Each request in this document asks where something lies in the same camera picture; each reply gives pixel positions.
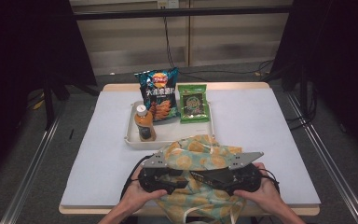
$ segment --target table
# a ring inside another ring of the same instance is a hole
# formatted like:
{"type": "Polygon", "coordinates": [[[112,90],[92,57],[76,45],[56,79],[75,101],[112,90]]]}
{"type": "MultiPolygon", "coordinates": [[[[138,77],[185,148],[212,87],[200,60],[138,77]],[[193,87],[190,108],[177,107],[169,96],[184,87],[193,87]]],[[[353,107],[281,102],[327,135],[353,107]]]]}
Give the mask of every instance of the table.
{"type": "MultiPolygon", "coordinates": [[[[320,199],[269,85],[262,82],[206,84],[216,140],[222,145],[243,147],[243,151],[263,151],[265,155],[257,161],[264,162],[275,174],[281,183],[282,198],[300,216],[317,215],[320,199]]],[[[135,150],[124,143],[130,103],[139,100],[142,100],[139,84],[104,87],[68,178],[59,208],[61,213],[108,213],[118,203],[134,164],[155,152],[135,150]]],[[[154,202],[147,203],[135,215],[165,216],[154,202]]],[[[241,215],[268,214],[248,202],[241,215]]]]}

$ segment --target black curtain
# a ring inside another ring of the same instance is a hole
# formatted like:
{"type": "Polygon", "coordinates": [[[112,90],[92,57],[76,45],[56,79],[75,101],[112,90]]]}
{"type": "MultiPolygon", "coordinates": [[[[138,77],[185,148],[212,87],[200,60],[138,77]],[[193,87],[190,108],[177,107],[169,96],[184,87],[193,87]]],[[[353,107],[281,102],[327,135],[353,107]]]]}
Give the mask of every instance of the black curtain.
{"type": "Polygon", "coordinates": [[[47,78],[96,85],[76,21],[62,15],[72,15],[67,0],[0,1],[0,161],[30,91],[47,78]]]}
{"type": "Polygon", "coordinates": [[[310,60],[310,78],[358,140],[358,1],[334,1],[310,60]]]}

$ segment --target chip bag logo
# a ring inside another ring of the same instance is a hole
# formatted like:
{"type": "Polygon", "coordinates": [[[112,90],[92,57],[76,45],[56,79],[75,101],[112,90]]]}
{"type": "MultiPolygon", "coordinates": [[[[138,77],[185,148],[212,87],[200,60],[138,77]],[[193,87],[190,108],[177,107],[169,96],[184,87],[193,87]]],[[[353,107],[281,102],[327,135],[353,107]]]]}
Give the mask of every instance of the chip bag logo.
{"type": "Polygon", "coordinates": [[[186,106],[190,109],[196,109],[200,105],[201,105],[200,100],[195,96],[192,96],[186,100],[186,106]]]}
{"type": "Polygon", "coordinates": [[[168,82],[168,77],[163,73],[156,73],[153,75],[153,83],[157,88],[163,88],[168,82]]]}

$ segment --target seaweed snack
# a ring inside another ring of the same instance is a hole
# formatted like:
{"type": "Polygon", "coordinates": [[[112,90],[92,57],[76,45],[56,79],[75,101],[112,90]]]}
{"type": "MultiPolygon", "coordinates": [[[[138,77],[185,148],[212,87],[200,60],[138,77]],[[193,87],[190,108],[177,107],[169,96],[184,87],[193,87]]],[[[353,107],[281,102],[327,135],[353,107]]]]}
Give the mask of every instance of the seaweed snack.
{"type": "Polygon", "coordinates": [[[154,70],[137,73],[144,105],[153,115],[153,121],[178,117],[175,99],[178,69],[154,70]]]}
{"type": "Polygon", "coordinates": [[[206,101],[206,85],[178,85],[181,105],[181,123],[207,122],[210,120],[206,101]]]}

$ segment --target black cable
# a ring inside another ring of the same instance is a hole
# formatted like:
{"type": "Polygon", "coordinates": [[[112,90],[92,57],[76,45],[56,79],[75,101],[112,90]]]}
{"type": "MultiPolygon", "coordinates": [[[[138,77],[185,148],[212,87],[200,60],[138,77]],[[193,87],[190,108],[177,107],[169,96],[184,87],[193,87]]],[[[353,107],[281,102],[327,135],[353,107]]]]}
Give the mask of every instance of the black cable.
{"type": "Polygon", "coordinates": [[[165,26],[165,40],[167,43],[168,62],[170,63],[171,68],[174,68],[175,65],[173,64],[172,55],[171,55],[171,46],[170,46],[170,39],[168,38],[168,24],[167,24],[166,17],[164,17],[164,26],[165,26]]]}
{"type": "Polygon", "coordinates": [[[272,181],[272,183],[275,186],[275,189],[278,191],[278,193],[281,194],[281,191],[280,191],[280,188],[279,188],[279,182],[277,181],[277,178],[275,177],[275,175],[271,171],[266,170],[266,169],[258,169],[258,170],[265,171],[268,174],[272,175],[272,177],[269,176],[269,175],[259,175],[259,176],[262,177],[262,178],[266,178],[266,179],[269,179],[270,181],[272,181]]]}
{"type": "Polygon", "coordinates": [[[202,77],[194,77],[194,76],[191,76],[191,75],[187,75],[186,73],[183,73],[180,70],[178,72],[183,77],[193,77],[193,78],[199,79],[199,80],[204,81],[204,82],[210,82],[210,80],[208,80],[208,79],[205,79],[205,78],[202,78],[202,77]]]}
{"type": "Polygon", "coordinates": [[[266,66],[268,66],[268,65],[269,65],[270,63],[272,63],[273,61],[274,61],[274,59],[268,60],[268,61],[264,61],[264,62],[262,62],[261,64],[258,65],[258,74],[260,75],[258,81],[261,81],[261,79],[262,79],[263,73],[262,73],[261,70],[262,70],[263,68],[265,68],[266,66]]]}
{"type": "Polygon", "coordinates": [[[280,77],[282,77],[282,74],[287,73],[295,65],[296,65],[296,62],[290,62],[287,65],[285,65],[284,67],[280,68],[279,70],[269,73],[268,76],[263,77],[260,81],[270,82],[273,79],[280,78],[280,77]]]}
{"type": "Polygon", "coordinates": [[[251,74],[251,73],[255,73],[260,71],[260,69],[263,69],[265,67],[267,67],[268,64],[262,66],[262,67],[258,67],[256,70],[253,71],[248,71],[248,72],[233,72],[233,71],[225,71],[225,70],[200,70],[200,71],[195,71],[195,72],[181,72],[182,74],[195,74],[195,73],[212,73],[212,72],[218,72],[218,73],[230,73],[230,74],[251,74]]]}
{"type": "Polygon", "coordinates": [[[318,105],[318,96],[317,96],[317,94],[318,94],[318,91],[315,88],[315,85],[312,84],[312,95],[310,97],[310,105],[308,106],[308,114],[309,114],[309,116],[307,118],[305,118],[303,116],[299,116],[298,118],[295,118],[295,119],[286,119],[286,121],[289,121],[288,124],[292,123],[293,121],[300,120],[300,119],[305,120],[303,123],[301,123],[301,124],[299,124],[299,125],[297,125],[295,127],[290,128],[290,131],[293,131],[293,130],[296,130],[298,128],[301,128],[304,125],[311,123],[315,119],[316,108],[317,108],[317,105],[318,105]]]}
{"type": "MultiPolygon", "coordinates": [[[[140,159],[138,161],[138,163],[136,163],[135,167],[132,169],[129,177],[127,178],[126,180],[126,183],[124,184],[123,186],[123,189],[121,190],[121,194],[120,194],[120,200],[123,198],[124,194],[126,193],[127,191],[127,188],[129,187],[129,185],[131,184],[132,181],[136,181],[138,179],[132,179],[132,176],[133,174],[135,173],[136,169],[138,168],[138,166],[144,161],[144,160],[147,160],[149,159],[150,157],[152,157],[153,155],[150,155],[150,156],[145,156],[143,157],[142,159],[140,159]]],[[[138,217],[134,217],[134,216],[129,216],[129,217],[126,217],[124,218],[124,220],[122,220],[120,222],[120,224],[131,224],[131,223],[138,223],[138,217]]]]}

